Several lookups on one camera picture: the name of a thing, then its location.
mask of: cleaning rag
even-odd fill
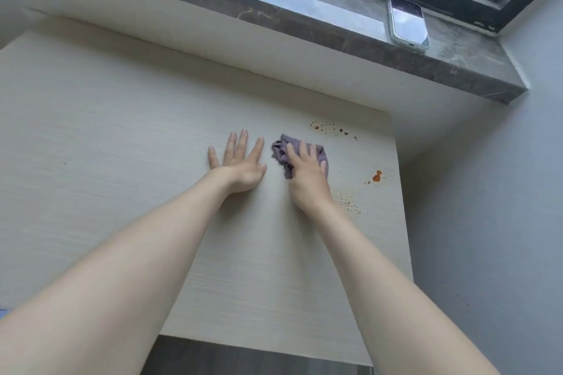
[[[289,162],[289,157],[287,156],[287,144],[291,143],[293,148],[295,149],[295,153],[299,156],[299,140],[297,138],[288,137],[285,134],[282,134],[278,141],[272,144],[272,151],[274,154],[272,157],[278,161],[280,165],[284,168],[285,179],[290,180],[293,178],[293,165]],[[307,143],[307,152],[311,144]],[[327,163],[327,178],[328,178],[328,158],[327,153],[324,151],[324,147],[322,145],[317,144],[317,160],[320,162],[325,161]]]

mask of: window sill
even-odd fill
[[[526,91],[498,40],[426,15],[426,54],[394,45],[386,0],[180,0],[508,104]]]

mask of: white smartphone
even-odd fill
[[[422,9],[408,0],[389,0],[389,35],[394,43],[416,51],[430,47]]]

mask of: person's right hand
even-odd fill
[[[316,158],[316,145],[312,144],[307,154],[307,144],[299,143],[299,156],[292,144],[287,144],[287,155],[293,165],[293,178],[289,180],[289,192],[293,202],[311,216],[316,208],[333,203],[325,171],[327,163]]]

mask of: crumpled cloth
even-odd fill
[[[285,179],[290,180],[293,178],[293,165],[289,163],[289,157],[287,156],[287,144],[291,143],[293,148],[295,149],[295,153],[299,156],[299,140],[297,138],[288,137],[285,134],[282,134],[278,141],[272,144],[272,151],[274,154],[272,157],[278,161],[280,165],[284,168],[284,175]],[[307,143],[307,152],[311,144]],[[320,162],[326,161],[327,163],[327,178],[328,178],[328,158],[327,153],[324,151],[324,147],[322,145],[317,144],[317,160]]]

